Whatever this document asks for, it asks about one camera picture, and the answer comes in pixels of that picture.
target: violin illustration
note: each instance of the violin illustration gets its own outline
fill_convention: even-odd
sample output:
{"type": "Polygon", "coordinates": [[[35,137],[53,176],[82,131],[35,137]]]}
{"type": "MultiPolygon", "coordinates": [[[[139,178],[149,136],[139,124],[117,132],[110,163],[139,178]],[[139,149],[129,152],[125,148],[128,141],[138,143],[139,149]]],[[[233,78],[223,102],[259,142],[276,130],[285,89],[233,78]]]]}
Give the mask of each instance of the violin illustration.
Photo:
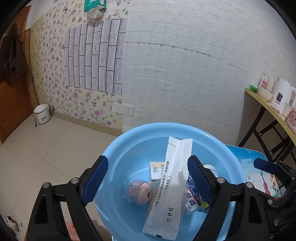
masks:
{"type": "Polygon", "coordinates": [[[268,190],[267,183],[264,181],[264,178],[263,178],[263,172],[262,172],[262,171],[260,172],[260,175],[262,176],[262,179],[263,179],[263,187],[264,187],[264,189],[265,189],[265,193],[268,194],[268,195],[271,195],[271,194],[270,194],[270,191],[268,190]]]}

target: green object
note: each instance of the green object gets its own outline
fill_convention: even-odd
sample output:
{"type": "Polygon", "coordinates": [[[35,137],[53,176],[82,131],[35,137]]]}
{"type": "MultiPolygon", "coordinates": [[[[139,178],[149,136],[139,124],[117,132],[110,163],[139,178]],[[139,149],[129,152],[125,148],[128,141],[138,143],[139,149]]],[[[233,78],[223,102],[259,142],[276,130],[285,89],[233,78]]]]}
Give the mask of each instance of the green object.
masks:
{"type": "Polygon", "coordinates": [[[106,7],[106,0],[85,0],[84,1],[84,12],[98,7],[98,9],[102,9],[106,7]]]}
{"type": "Polygon", "coordinates": [[[249,90],[253,91],[254,93],[257,93],[258,88],[253,85],[250,85],[249,90]]]}
{"type": "Polygon", "coordinates": [[[204,202],[202,199],[200,199],[200,203],[201,203],[202,211],[204,213],[208,213],[209,210],[211,209],[209,204],[207,202],[204,202]]]}

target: book cover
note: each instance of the book cover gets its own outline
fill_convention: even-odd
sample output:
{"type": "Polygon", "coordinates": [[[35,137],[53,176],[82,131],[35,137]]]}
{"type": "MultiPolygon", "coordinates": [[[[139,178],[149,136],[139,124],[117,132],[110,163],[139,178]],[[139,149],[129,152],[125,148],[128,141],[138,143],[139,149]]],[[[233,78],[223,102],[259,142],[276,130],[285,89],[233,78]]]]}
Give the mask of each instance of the book cover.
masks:
{"type": "Polygon", "coordinates": [[[259,151],[249,150],[237,146],[226,145],[242,166],[247,181],[251,182],[254,187],[273,197],[281,197],[276,178],[273,174],[261,171],[253,166],[256,158],[267,161],[264,154],[259,151]]]}

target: small yellow box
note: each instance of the small yellow box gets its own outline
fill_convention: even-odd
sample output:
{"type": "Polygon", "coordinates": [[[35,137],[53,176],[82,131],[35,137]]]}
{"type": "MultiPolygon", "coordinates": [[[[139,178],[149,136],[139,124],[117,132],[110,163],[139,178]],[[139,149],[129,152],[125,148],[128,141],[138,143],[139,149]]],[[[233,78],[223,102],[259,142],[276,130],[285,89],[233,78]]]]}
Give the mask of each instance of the small yellow box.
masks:
{"type": "Polygon", "coordinates": [[[164,162],[151,161],[150,162],[150,179],[156,182],[161,179],[163,174],[164,162]]]}

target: white packet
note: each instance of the white packet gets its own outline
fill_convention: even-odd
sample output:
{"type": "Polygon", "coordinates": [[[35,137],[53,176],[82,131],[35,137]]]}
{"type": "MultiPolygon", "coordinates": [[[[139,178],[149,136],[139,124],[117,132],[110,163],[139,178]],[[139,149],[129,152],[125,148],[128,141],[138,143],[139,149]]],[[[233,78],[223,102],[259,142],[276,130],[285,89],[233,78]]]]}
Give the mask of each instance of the white packet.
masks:
{"type": "Polygon", "coordinates": [[[179,231],[182,200],[187,186],[187,161],[191,156],[192,139],[169,137],[165,167],[143,233],[175,240],[179,231]]]}

